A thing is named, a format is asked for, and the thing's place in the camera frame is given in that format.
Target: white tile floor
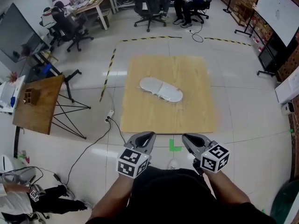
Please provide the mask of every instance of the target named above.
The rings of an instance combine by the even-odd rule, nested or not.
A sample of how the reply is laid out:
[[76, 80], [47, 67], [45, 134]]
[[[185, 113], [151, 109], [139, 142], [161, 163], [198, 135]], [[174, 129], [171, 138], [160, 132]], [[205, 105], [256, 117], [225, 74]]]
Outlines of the white tile floor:
[[[213, 0], [209, 20], [205, 20], [200, 32], [202, 37], [215, 37], [250, 43], [243, 35], [234, 34], [239, 28], [232, 17], [222, 11], [224, 4]], [[72, 95], [91, 110], [70, 113], [69, 116], [87, 140], [82, 140], [62, 129], [52, 126], [51, 135], [26, 130], [20, 135], [20, 150], [30, 156], [30, 165], [57, 172], [67, 180], [71, 165], [80, 153], [95, 142], [108, 129], [104, 122], [110, 109], [115, 110], [114, 119], [119, 124], [122, 110], [124, 84], [129, 59], [135, 55], [203, 56], [208, 65], [212, 83], [212, 95], [218, 117], [218, 130], [206, 134], [210, 139], [225, 143], [232, 152], [224, 172], [251, 198], [260, 210], [270, 212], [271, 202], [279, 188], [290, 176], [291, 136], [288, 118], [281, 115], [274, 92], [275, 79], [257, 77], [262, 67], [249, 46], [229, 42], [204, 40], [197, 43], [189, 29], [174, 26], [174, 10], [170, 10], [167, 27], [152, 24], [151, 32], [146, 26], [133, 27], [138, 16], [133, 10], [121, 11], [113, 16], [108, 31], [93, 31], [94, 41], [81, 44], [82, 52], [66, 52], [67, 44], [56, 50], [57, 68], [65, 74], [80, 69], [83, 75], [71, 80]], [[198, 31], [200, 24], [191, 30]], [[182, 39], [155, 39], [136, 42], [119, 40], [157, 35], [181, 36]], [[112, 51], [116, 54], [109, 75], [108, 87], [101, 103], [100, 94], [106, 78]], [[128, 140], [131, 134], [123, 134]], [[169, 151], [169, 139], [180, 152]], [[115, 158], [122, 149], [123, 140], [113, 125], [111, 131], [89, 148], [74, 167], [69, 185], [77, 198], [96, 203], [117, 178]], [[165, 168], [168, 161], [177, 158], [183, 168], [192, 168], [192, 159], [181, 142], [180, 135], [158, 136], [152, 151], [152, 165]], [[56, 185], [51, 173], [45, 172], [43, 187]], [[90, 211], [52, 215], [47, 223], [84, 223]]]

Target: television screen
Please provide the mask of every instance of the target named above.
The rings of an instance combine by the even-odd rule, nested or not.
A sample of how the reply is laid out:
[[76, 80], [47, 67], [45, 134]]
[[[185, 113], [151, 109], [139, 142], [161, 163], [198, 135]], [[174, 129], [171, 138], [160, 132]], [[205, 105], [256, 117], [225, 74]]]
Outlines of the television screen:
[[40, 36], [13, 3], [0, 21], [0, 50], [16, 63], [42, 46]]

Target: table leg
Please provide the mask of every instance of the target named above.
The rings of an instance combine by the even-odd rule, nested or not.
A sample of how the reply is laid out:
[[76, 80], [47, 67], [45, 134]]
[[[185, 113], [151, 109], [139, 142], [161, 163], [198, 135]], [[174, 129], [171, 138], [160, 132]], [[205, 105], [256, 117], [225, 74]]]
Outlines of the table leg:
[[103, 27], [104, 27], [104, 29], [107, 31], [107, 30], [108, 30], [108, 27], [107, 27], [107, 24], [106, 24], [106, 22], [105, 22], [105, 19], [104, 19], [104, 17], [103, 17], [103, 14], [102, 14], [102, 12], [101, 12], [101, 9], [100, 9], [99, 5], [96, 6], [96, 9], [97, 9], [98, 14], [99, 14], [99, 16], [100, 16], [100, 19], [101, 19], [101, 21], [102, 21]]
[[111, 3], [112, 11], [113, 11], [113, 13], [115, 14], [116, 11], [115, 11], [115, 6], [114, 6], [114, 2], [113, 2], [113, 0], [110, 0], [110, 3]]

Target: jeans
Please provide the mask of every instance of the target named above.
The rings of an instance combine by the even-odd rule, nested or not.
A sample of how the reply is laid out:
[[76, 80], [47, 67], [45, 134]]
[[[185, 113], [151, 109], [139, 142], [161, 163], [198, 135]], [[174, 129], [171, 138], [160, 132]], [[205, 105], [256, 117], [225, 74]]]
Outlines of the jeans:
[[185, 17], [186, 23], [191, 23], [191, 10], [195, 9], [197, 4], [194, 2], [185, 2], [183, 0], [175, 0], [174, 1], [174, 8], [176, 10], [177, 17], [179, 19], [183, 19], [183, 13]]
[[34, 202], [30, 197], [30, 203], [33, 211], [44, 213], [64, 214], [69, 211], [86, 210], [84, 203], [60, 198], [66, 194], [63, 185], [45, 190], [46, 195], [39, 197], [39, 201]]
[[163, 13], [168, 13], [171, 0], [161, 0]]

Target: warning tape line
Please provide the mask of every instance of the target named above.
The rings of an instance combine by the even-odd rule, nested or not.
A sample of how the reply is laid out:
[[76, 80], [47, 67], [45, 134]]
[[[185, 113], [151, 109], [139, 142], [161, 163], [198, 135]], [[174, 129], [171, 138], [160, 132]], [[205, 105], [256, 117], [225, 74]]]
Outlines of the warning tape line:
[[247, 45], [247, 46], [250, 46], [250, 47], [251, 47], [250, 44], [243, 43], [243, 42], [236, 42], [236, 41], [232, 41], [232, 40], [225, 40], [225, 39], [212, 38], [212, 37], [205, 37], [205, 39], [217, 40], [217, 41], [224, 41], [224, 42], [232, 42], [232, 43], [238, 43], [238, 44]]
[[[150, 40], [150, 39], [157, 39], [157, 38], [182, 38], [181, 36], [152, 36], [152, 37], [143, 37], [143, 38], [135, 38], [135, 39], [128, 39], [128, 40], [121, 40], [119, 42], [132, 42], [132, 41], [140, 41], [140, 40]], [[110, 60], [110, 64], [109, 64], [109, 67], [108, 67], [108, 72], [107, 72], [107, 76], [106, 76], [106, 80], [105, 80], [105, 83], [104, 83], [104, 87], [103, 87], [103, 90], [102, 90], [102, 93], [101, 93], [101, 98], [100, 98], [100, 102], [102, 101], [103, 99], [103, 96], [104, 96], [104, 93], [105, 93], [105, 89], [107, 87], [107, 82], [108, 82], [108, 76], [109, 76], [109, 73], [111, 71], [111, 67], [112, 67], [112, 63], [113, 63], [113, 59], [115, 57], [115, 52], [116, 52], [116, 46], [113, 50], [113, 53], [112, 53], [112, 57], [111, 57], [111, 60]]]

